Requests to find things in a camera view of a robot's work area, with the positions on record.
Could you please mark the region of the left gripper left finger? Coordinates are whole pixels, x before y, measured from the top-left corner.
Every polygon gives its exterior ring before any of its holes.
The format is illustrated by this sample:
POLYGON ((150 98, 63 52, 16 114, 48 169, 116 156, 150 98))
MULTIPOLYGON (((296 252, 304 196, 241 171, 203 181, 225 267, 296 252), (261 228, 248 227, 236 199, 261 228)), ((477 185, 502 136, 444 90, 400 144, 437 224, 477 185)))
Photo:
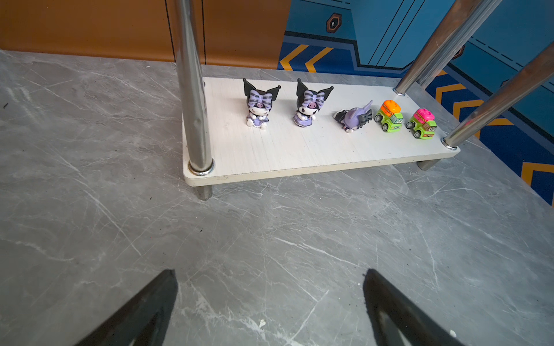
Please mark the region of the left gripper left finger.
POLYGON ((162 345, 178 293, 174 270, 163 270, 78 345, 162 345))

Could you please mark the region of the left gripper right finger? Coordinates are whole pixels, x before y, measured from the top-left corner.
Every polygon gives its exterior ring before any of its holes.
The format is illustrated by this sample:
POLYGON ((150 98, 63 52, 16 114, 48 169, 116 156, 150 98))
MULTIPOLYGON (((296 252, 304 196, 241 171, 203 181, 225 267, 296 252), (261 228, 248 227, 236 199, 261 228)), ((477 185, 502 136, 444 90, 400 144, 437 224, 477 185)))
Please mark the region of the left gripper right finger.
POLYGON ((376 344, 462 344, 377 270, 368 269, 366 272, 363 292, 376 344))

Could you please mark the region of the pink green toy car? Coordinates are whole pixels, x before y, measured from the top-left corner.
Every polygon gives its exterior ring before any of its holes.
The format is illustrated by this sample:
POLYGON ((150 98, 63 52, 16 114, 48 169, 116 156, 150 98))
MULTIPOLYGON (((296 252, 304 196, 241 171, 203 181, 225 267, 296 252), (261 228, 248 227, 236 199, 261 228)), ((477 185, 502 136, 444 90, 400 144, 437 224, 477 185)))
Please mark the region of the pink green toy car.
POLYGON ((427 140, 434 137, 437 123, 431 111, 421 108, 414 112, 405 127, 412 132, 414 138, 427 140))

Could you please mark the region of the green orange toy truck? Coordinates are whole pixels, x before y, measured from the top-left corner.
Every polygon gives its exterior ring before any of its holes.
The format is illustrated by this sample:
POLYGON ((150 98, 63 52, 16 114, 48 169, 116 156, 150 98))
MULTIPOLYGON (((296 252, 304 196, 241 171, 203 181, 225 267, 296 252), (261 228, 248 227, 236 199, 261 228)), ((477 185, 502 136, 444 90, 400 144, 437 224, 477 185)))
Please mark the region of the green orange toy truck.
POLYGON ((374 116, 374 122, 379 123, 387 133, 398 132, 403 124, 402 109, 397 102, 386 100, 374 116))

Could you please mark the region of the purple figure toy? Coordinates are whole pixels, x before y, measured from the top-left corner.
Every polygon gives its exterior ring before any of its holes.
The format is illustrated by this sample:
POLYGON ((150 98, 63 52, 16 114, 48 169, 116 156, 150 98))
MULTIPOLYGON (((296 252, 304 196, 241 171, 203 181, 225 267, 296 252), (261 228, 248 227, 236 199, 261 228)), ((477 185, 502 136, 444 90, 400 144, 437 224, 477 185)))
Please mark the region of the purple figure toy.
POLYGON ((373 119, 372 103, 373 101, 370 101, 363 108, 341 110, 333 116, 333 119, 342 125, 344 131, 352 133, 373 119))

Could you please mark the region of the black white Kuromi figure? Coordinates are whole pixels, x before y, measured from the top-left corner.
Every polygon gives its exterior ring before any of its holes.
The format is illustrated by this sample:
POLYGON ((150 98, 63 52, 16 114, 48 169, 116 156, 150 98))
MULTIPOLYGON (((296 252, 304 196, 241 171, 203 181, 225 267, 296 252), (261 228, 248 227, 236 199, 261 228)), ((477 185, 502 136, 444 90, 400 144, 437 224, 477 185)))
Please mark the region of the black white Kuromi figure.
POLYGON ((244 84, 244 93, 247 98, 248 115, 246 116, 246 124, 249 127, 265 130, 270 121, 269 113, 273 108, 273 103, 276 101, 281 85, 263 91, 257 89, 247 79, 242 79, 244 84))

